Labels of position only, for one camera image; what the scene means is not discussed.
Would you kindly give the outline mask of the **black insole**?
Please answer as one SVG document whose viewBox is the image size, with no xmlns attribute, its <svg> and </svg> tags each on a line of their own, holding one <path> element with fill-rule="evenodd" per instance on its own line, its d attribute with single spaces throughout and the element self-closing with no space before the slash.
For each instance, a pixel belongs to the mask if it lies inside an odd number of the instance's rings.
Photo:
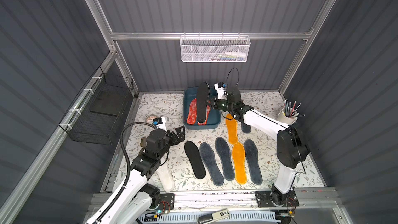
<svg viewBox="0 0 398 224">
<path fill-rule="evenodd" d="M 206 170 L 201 159 L 200 151 L 196 144 L 192 141 L 186 141 L 184 145 L 184 151 L 190 161 L 195 177 L 197 179 L 203 179 L 206 176 Z"/>
<path fill-rule="evenodd" d="M 209 85 L 207 82 L 202 82 L 197 89 L 197 122 L 204 122 L 206 116 L 206 100 L 209 97 Z"/>
</svg>

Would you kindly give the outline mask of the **red patterned insole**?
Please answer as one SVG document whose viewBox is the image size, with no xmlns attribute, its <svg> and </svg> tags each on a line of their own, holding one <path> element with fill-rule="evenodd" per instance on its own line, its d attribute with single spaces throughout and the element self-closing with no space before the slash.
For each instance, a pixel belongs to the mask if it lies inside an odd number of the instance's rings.
<svg viewBox="0 0 398 224">
<path fill-rule="evenodd" d="M 197 99 L 194 98 L 189 105 L 187 124 L 194 125 L 196 119 L 197 119 Z"/>
<path fill-rule="evenodd" d="M 210 112 L 210 106 L 206 106 L 206 118 L 204 122 L 198 122 L 198 125 L 207 125 L 207 121 L 208 121 L 208 116 L 209 116 L 209 112 Z"/>
</svg>

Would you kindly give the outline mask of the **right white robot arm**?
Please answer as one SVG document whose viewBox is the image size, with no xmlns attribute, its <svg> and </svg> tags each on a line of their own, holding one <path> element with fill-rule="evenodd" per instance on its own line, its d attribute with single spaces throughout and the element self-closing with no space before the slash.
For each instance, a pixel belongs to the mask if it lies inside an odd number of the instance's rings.
<svg viewBox="0 0 398 224">
<path fill-rule="evenodd" d="M 254 127 L 276 141 L 276 155 L 280 162 L 274 191 L 286 195 L 293 190 L 293 182 L 299 173 L 297 165 L 309 154 L 306 139 L 297 123 L 287 124 L 261 114 L 254 107 L 243 103 L 236 87 L 228 88 L 224 83 L 214 85 L 217 96 L 209 98 L 212 109 L 229 113 L 231 119 Z"/>
</svg>

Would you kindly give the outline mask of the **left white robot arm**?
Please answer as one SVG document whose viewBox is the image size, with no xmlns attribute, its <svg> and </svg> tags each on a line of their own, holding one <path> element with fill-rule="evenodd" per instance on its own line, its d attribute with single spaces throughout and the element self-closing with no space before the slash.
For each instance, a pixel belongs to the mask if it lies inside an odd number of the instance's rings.
<svg viewBox="0 0 398 224">
<path fill-rule="evenodd" d="M 159 207 L 160 189 L 149 184 L 149 180 L 163 164 L 161 160 L 167 157 L 170 147 L 185 141 L 185 127 L 178 127 L 174 132 L 144 122 L 134 122 L 128 127 L 136 124 L 147 125 L 154 130 L 132 162 L 125 146 L 122 146 L 127 162 L 126 177 L 117 191 L 86 221 L 87 224 L 131 224 L 145 211 L 156 211 Z"/>
</svg>

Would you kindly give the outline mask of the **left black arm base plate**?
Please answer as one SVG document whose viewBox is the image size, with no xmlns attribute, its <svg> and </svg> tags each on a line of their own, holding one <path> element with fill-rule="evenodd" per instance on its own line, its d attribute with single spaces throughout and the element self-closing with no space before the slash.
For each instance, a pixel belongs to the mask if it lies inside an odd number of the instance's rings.
<svg viewBox="0 0 398 224">
<path fill-rule="evenodd" d="M 139 192 L 132 200 L 134 210 L 144 211 L 171 211 L 174 209 L 175 194 L 159 194 L 151 196 L 145 192 Z"/>
</svg>

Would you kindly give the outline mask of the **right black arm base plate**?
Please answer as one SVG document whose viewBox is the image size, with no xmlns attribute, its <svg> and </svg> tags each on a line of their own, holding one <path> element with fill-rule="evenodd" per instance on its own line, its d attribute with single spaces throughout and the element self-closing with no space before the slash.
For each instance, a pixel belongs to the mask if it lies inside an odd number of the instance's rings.
<svg viewBox="0 0 398 224">
<path fill-rule="evenodd" d="M 256 191 L 255 197 L 258 207 L 293 207 L 300 205 L 294 190 L 286 194 L 278 191 Z"/>
</svg>

